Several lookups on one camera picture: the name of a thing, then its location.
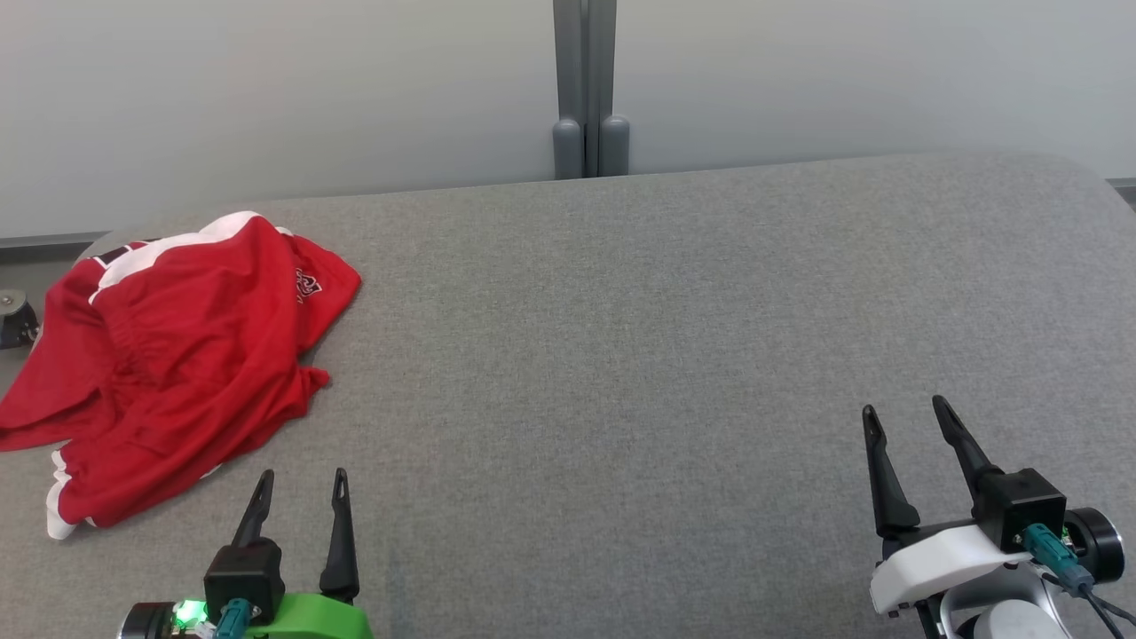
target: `black cable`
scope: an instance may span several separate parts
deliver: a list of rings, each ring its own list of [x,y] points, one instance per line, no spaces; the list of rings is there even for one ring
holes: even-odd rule
[[[1097,597],[1096,600],[1101,603],[1101,607],[1102,608],[1109,611],[1110,613],[1117,615],[1120,619],[1128,620],[1128,623],[1131,623],[1133,625],[1136,625],[1136,615],[1131,614],[1130,612],[1128,612],[1128,611],[1126,611],[1126,609],[1124,609],[1124,608],[1121,608],[1119,606],[1114,606],[1114,605],[1105,601],[1104,599],[1101,599],[1100,597]]]
[[[1109,616],[1109,613],[1104,612],[1104,608],[1101,607],[1101,600],[1096,597],[1096,595],[1093,595],[1092,587],[1083,584],[1080,587],[1080,592],[1085,596],[1085,599],[1088,600],[1088,605],[1093,606],[1093,609],[1096,611],[1096,616],[1101,617],[1104,625],[1109,628],[1109,632],[1111,632],[1116,639],[1125,639],[1125,636],[1120,633],[1120,629],[1117,628],[1116,622],[1113,622],[1112,617]]]

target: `green led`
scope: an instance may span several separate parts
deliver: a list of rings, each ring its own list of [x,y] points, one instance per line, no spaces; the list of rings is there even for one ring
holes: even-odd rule
[[[178,628],[194,628],[208,619],[209,614],[206,612],[204,601],[186,599],[174,607],[174,623]]]

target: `white wall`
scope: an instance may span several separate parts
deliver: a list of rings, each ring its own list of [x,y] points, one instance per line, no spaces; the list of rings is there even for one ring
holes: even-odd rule
[[[552,3],[3,0],[0,238],[544,180]]]
[[[1136,176],[1134,0],[619,0],[633,173],[1021,148]]]

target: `gray fabric surface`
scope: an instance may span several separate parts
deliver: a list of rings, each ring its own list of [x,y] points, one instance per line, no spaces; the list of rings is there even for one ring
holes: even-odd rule
[[[5,454],[5,636],[110,637],[132,601],[198,595],[266,467],[265,533],[290,590],[316,589],[342,465],[381,637],[916,637],[871,609],[859,420],[874,403],[925,522],[963,516],[936,392],[996,463],[1136,537],[1136,216],[1063,159],[249,208],[362,274],[311,355],[332,385],[186,495],[65,542],[43,528],[49,449]],[[1102,595],[1136,606],[1136,578]]]

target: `white fabric edge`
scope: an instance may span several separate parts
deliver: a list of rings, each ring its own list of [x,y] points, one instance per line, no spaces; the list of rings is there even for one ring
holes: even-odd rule
[[[91,297],[87,298],[87,304],[94,304],[94,298],[99,294],[99,292],[122,282],[127,275],[133,275],[134,273],[153,266],[153,263],[158,260],[158,256],[167,250],[192,244],[214,244],[223,242],[240,233],[241,230],[244,229],[245,224],[248,224],[253,217],[260,217],[260,214],[252,210],[231,213],[214,219],[204,229],[197,233],[182,233],[181,235],[154,240],[144,247],[127,250],[125,254],[119,256],[118,259],[115,259],[109,266],[107,266],[106,273],[103,273],[102,277],[99,280],[99,289],[91,293]],[[287,231],[286,229],[277,230],[281,232]]]
[[[70,481],[67,474],[67,463],[58,450],[51,454],[51,460],[56,463],[56,483],[48,491],[48,537],[51,539],[67,539],[67,536],[75,530],[75,524],[69,524],[59,515],[59,495],[64,487]]]

